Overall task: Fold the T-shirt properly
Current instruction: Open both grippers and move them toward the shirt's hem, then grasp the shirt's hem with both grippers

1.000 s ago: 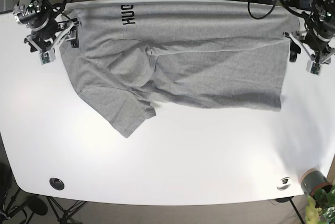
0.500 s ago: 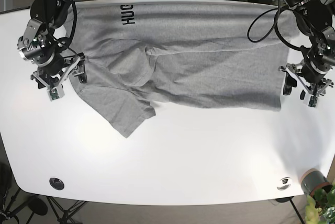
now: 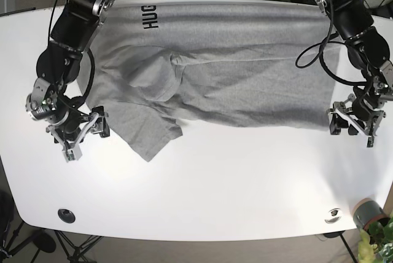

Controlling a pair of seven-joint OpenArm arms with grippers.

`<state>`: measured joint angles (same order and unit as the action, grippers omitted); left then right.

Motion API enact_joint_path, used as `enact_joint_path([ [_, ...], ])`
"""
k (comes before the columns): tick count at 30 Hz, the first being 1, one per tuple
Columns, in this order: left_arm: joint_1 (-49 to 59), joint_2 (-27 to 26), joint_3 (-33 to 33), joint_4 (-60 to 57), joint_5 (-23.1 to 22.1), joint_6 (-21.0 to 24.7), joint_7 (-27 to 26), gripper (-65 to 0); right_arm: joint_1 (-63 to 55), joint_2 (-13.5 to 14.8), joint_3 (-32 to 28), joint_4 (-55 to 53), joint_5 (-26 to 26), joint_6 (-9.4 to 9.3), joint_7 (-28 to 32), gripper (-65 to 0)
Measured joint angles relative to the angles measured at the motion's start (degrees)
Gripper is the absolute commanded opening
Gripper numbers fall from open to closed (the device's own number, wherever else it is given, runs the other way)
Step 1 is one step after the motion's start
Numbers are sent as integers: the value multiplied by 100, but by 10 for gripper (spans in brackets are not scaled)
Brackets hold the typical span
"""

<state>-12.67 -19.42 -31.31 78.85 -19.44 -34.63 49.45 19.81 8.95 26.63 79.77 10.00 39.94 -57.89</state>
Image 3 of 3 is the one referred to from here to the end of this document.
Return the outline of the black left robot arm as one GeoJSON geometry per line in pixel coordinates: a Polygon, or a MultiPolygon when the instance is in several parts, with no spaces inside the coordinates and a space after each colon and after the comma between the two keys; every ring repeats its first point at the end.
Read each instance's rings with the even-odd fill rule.
{"type": "Polygon", "coordinates": [[[376,132],[386,117],[383,106],[392,100],[392,62],[390,48],[374,26],[374,19],[362,0],[314,0],[321,12],[329,18],[325,38],[316,44],[318,53],[311,62],[300,65],[307,68],[318,61],[334,81],[350,86],[353,92],[344,101],[336,101],[327,110],[330,116],[330,134],[339,135],[346,129],[351,136],[363,134],[367,147],[374,146],[376,132]],[[361,72],[363,81],[338,77],[327,66],[324,50],[328,44],[347,48],[350,63],[361,72]]]}

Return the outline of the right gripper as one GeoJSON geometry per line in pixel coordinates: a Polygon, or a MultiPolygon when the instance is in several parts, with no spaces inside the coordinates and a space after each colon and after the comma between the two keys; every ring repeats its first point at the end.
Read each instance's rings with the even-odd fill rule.
{"type": "Polygon", "coordinates": [[[48,91],[43,98],[33,98],[30,93],[26,99],[26,111],[33,120],[44,120],[54,128],[48,132],[62,146],[66,162],[78,161],[82,156],[80,144],[88,133],[101,138],[110,137],[107,122],[108,114],[103,106],[97,106],[86,114],[79,108],[86,102],[87,93],[69,98],[63,93],[48,91]],[[83,129],[80,124],[86,123],[83,129]]]}

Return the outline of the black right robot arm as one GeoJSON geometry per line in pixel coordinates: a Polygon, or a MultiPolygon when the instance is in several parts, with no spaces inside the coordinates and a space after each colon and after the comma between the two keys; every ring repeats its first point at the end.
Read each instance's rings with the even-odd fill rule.
{"type": "Polygon", "coordinates": [[[93,87],[95,59],[90,45],[115,0],[66,0],[57,21],[49,23],[47,48],[36,63],[37,79],[27,96],[25,108],[33,120],[48,123],[47,133],[62,147],[65,161],[79,160],[80,144],[91,133],[110,135],[103,106],[90,113],[80,111],[93,87]],[[81,96],[69,98],[67,86],[77,79],[83,56],[90,60],[90,73],[81,96]]]}

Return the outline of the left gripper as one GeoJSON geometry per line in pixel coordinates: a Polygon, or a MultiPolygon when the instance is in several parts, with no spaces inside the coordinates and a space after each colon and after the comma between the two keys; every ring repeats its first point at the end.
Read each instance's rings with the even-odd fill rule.
{"type": "Polygon", "coordinates": [[[367,148],[375,145],[376,131],[386,113],[383,106],[392,101],[392,87],[385,83],[369,83],[363,88],[353,87],[354,99],[351,107],[345,103],[334,103],[327,111],[331,116],[329,130],[331,135],[339,135],[342,129],[348,131],[349,136],[363,133],[367,137],[367,148]],[[346,115],[356,118],[354,126],[337,113],[337,109],[344,110],[346,115]]]}

